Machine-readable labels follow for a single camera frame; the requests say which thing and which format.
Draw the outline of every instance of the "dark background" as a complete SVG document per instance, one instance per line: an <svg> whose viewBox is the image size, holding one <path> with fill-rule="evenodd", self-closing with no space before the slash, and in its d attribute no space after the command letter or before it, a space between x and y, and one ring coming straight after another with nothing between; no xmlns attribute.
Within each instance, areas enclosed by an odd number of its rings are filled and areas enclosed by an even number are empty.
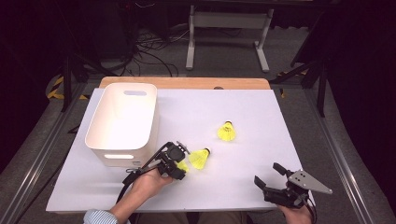
<svg viewBox="0 0 396 224"><path fill-rule="evenodd" d="M396 169L396 6L393 1L369 0L343 4L346 10L341 14L327 15L301 60L329 57L329 82L342 120L396 211L396 180L392 178ZM179 14L171 13L176 10L172 7L145 10L135 12L127 5L105 1L2 1L1 171L49 103L45 89L59 74L70 50L95 62L130 56L138 20L164 38L180 20ZM177 11L188 13L189 7L178 6ZM150 13L161 13L167 20L158 21ZM312 27L318 15L317 11L278 10L271 26Z"/></svg>

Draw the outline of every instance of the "floor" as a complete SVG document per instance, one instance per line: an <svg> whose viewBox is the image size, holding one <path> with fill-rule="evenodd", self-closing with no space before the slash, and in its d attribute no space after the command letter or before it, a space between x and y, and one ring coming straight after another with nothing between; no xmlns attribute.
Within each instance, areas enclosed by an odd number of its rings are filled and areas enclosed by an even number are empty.
<svg viewBox="0 0 396 224"><path fill-rule="evenodd" d="M235 29L200 29L196 34L194 68L185 69L188 36L186 27L175 28L172 43L166 46L150 43L152 35L139 39L145 52L139 61L131 62L126 69L114 71L123 76L172 77L258 77L273 79L280 72L291 70L290 62L308 34L308 30L280 29L269 31L264 53L270 66L269 73L260 69L253 42L258 31ZM103 62L104 66L119 63ZM49 83L50 89L59 74ZM98 87L101 74L91 74L87 83L74 83L75 99L65 112L63 100L51 98L50 104L0 176L1 223L81 223L83 214L52 214L46 212L48 199L56 184L56 176L70 148L89 99ZM288 83L271 86L276 93L291 139L304 169L333 190L333 195L313 193L318 210L318 223L396 223L387 198L375 183L353 147L341 121L332 91L326 89L325 118L315 107L317 86L303 90L298 78ZM253 221L285 223L277 211L249 213Z"/></svg>

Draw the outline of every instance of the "human hand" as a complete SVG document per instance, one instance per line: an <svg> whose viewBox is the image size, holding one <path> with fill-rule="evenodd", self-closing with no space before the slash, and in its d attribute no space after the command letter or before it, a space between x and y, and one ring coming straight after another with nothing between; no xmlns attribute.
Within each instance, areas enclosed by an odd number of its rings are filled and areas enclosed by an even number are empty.
<svg viewBox="0 0 396 224"><path fill-rule="evenodd" d="M283 212L288 224L312 224L312 216L306 206L301 208L288 208L276 205Z"/></svg>
<svg viewBox="0 0 396 224"><path fill-rule="evenodd" d="M110 209L110 213L117 218L118 223L125 223L140 205L172 181L173 178L170 176L162 177L157 168L148 171L136 179L131 190Z"/></svg>

